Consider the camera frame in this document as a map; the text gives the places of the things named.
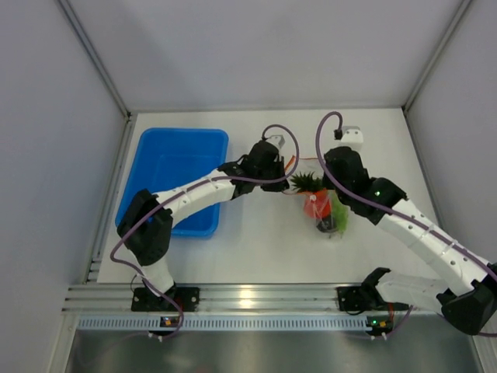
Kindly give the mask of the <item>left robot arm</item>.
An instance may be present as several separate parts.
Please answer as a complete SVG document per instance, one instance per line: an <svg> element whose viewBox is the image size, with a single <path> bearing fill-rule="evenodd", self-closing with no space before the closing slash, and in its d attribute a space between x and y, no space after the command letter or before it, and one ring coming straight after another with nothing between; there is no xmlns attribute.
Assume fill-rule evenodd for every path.
<svg viewBox="0 0 497 373"><path fill-rule="evenodd" d="M172 229L197 212L256 187L269 192L288 189L280 154L283 144L281 135L263 138L238 161L226 162L198 180L158 193L143 189L134 195L117 234L134 256L134 269L150 290L148 300L156 309L170 309L176 299L176 283L166 261Z"/></svg>

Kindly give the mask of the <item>clear zip top bag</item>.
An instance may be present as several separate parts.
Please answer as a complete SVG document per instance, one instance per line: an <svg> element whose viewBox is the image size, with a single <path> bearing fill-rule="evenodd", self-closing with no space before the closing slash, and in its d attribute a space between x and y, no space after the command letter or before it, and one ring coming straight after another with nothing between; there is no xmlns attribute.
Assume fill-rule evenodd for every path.
<svg viewBox="0 0 497 373"><path fill-rule="evenodd" d="M337 193L324 187L321 166L315 157L297 158L292 155L284 167L289 172L295 164L297 170L289 178L287 196L303 198L304 215L311 219L316 229L329 238L342 237L348 228L349 210L339 201Z"/></svg>

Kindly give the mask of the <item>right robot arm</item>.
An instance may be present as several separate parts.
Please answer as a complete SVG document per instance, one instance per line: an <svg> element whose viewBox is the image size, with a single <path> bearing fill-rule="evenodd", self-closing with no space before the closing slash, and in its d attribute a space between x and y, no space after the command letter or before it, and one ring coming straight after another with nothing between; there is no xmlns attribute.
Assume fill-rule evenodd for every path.
<svg viewBox="0 0 497 373"><path fill-rule="evenodd" d="M325 184L342 204L398 239L438 275L433 280L378 267L362 283L366 305L412 305L441 314L462 333L478 335L496 311L496 265L432 223L390 180L369 176L350 147L329 150L321 162Z"/></svg>

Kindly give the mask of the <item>fake pineapple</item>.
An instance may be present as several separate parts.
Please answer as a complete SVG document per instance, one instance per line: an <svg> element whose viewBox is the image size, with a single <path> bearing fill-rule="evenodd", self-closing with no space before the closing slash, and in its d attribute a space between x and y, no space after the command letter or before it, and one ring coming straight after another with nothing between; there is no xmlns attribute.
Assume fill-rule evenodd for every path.
<svg viewBox="0 0 497 373"><path fill-rule="evenodd" d="M295 193L317 193L324 190L322 178L316 177L314 172L293 174L290 186Z"/></svg>

